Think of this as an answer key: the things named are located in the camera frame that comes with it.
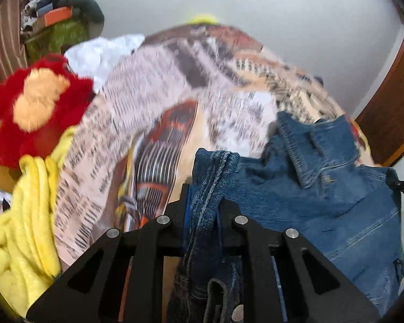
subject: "wooden door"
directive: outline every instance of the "wooden door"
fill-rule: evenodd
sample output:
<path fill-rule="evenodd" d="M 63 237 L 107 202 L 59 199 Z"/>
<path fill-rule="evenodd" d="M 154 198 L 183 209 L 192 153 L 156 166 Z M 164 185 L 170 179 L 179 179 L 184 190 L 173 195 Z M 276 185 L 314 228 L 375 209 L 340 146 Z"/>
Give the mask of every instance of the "wooden door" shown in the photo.
<path fill-rule="evenodd" d="M 404 41 L 389 73 L 356 122 L 374 162 L 391 166 L 404 155 Z"/>

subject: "black device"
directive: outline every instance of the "black device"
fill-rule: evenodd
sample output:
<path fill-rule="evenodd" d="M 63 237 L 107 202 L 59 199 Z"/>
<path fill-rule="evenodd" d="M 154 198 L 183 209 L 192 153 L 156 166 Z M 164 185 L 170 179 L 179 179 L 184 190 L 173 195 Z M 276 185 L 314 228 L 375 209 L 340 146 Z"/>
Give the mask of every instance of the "black device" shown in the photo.
<path fill-rule="evenodd" d="M 117 322 L 132 258 L 124 322 L 160 323 L 163 257 L 184 254 L 188 187 L 183 185 L 180 200 L 168 204 L 163 216 L 140 230 L 108 230 L 31 306 L 27 320 Z M 282 233 L 263 228 L 226 199 L 219 209 L 224 255 L 242 258 L 246 323 L 283 322 L 272 256 L 288 322 L 404 322 L 404 291 L 379 318 L 373 304 L 297 230 Z M 0 322 L 17 321 L 0 300 Z"/>

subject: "yellow blanket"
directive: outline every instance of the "yellow blanket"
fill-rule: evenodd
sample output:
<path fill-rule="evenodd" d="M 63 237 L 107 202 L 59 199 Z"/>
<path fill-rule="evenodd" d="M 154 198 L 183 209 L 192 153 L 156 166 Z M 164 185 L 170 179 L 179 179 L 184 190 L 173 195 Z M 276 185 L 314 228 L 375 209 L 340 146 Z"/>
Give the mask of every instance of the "yellow blanket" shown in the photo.
<path fill-rule="evenodd" d="M 52 232 L 55 192 L 75 130 L 68 128 L 45 160 L 20 159 L 11 208 L 0 215 L 0 292 L 22 317 L 61 272 Z"/>

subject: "white cloth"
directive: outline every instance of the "white cloth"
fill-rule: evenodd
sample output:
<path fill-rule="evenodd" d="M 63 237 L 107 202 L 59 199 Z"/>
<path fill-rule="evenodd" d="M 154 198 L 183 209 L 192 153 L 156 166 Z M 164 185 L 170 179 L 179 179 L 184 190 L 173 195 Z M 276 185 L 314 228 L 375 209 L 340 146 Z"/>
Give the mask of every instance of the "white cloth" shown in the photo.
<path fill-rule="evenodd" d="M 97 94 L 120 57 L 131 55 L 144 40 L 145 36 L 140 34 L 123 35 L 112 40 L 98 37 L 70 47 L 65 57 L 76 74 L 93 78 L 93 92 Z"/>

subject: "newspaper print fabric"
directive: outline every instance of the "newspaper print fabric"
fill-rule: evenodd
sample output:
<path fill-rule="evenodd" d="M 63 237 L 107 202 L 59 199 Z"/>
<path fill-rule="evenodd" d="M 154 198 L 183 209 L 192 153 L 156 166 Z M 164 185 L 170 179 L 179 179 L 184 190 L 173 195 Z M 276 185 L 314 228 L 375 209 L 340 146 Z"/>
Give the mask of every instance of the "newspaper print fabric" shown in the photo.
<path fill-rule="evenodd" d="M 110 73 L 74 136 L 56 198 L 60 259 L 71 265 L 108 228 L 134 230 L 161 215 L 191 182 L 199 147 L 259 157 L 277 110 L 304 123 L 344 113 L 320 80 L 236 28 L 147 37 Z M 373 164 L 351 127 L 361 162 Z"/>

